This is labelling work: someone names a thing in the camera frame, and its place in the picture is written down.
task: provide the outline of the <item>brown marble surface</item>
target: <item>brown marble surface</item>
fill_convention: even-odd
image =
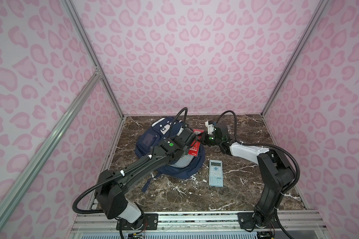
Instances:
[[[120,170],[135,160],[135,143],[160,116],[127,117],[110,168]],[[206,129],[204,122],[218,116],[188,116],[192,128]],[[234,118],[225,115],[220,122],[234,131]],[[273,143],[259,115],[238,116],[237,135],[246,142]],[[183,180],[163,175],[152,180],[146,193],[141,192],[148,177],[139,182],[125,196],[142,206],[145,212],[154,211],[208,211],[208,210],[253,210],[263,189],[257,165],[248,160],[224,155],[218,147],[205,147],[203,167],[192,178]],[[209,186],[209,160],[222,160],[224,186]],[[284,197],[280,209],[304,209],[294,189]]]

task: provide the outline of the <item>white arm segment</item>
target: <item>white arm segment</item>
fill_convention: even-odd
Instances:
[[[238,142],[235,142],[230,146],[230,152],[233,156],[244,158],[246,160],[252,161],[255,164],[258,164],[258,159],[256,157],[259,154],[265,153],[267,151],[269,151],[268,148],[244,146]]]

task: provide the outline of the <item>black mounting plate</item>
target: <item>black mounting plate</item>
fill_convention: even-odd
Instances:
[[[157,230],[157,223],[158,223],[158,214],[157,213],[145,213],[145,221],[148,222],[148,226],[146,227],[146,230]],[[120,230],[119,225],[120,225],[120,223],[118,221],[116,230]],[[128,221],[123,220],[122,229],[125,231],[135,231],[134,229],[131,228],[130,225],[131,224]]]
[[[248,230],[251,230],[254,227],[254,222],[252,221],[253,213],[237,213],[237,215],[238,215],[239,226],[241,227],[241,229],[246,228]],[[280,228],[279,224],[275,221],[274,218],[271,219],[271,222],[273,223],[274,228]]]

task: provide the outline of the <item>backpack strap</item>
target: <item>backpack strap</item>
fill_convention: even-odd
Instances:
[[[161,176],[161,175],[162,175],[162,173],[158,172],[158,174],[157,174],[156,176],[149,178],[148,181],[147,181],[147,182],[145,183],[145,185],[143,186],[143,188],[141,189],[141,191],[142,191],[142,192],[146,192],[146,190],[148,190],[148,187],[149,187],[149,185],[150,185],[150,181],[151,181],[152,179],[158,178],[158,177]]]

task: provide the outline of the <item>pink heart pattern wall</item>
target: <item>pink heart pattern wall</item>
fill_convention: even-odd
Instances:
[[[333,239],[359,239],[359,0],[335,0],[265,117]]]
[[[259,113],[318,0],[74,0],[124,114]]]
[[[0,0],[0,200],[93,72],[58,0]]]
[[[97,182],[119,121],[99,82],[3,228],[0,239],[67,238],[77,215],[72,203]],[[78,207],[85,208],[88,203],[86,196]]]

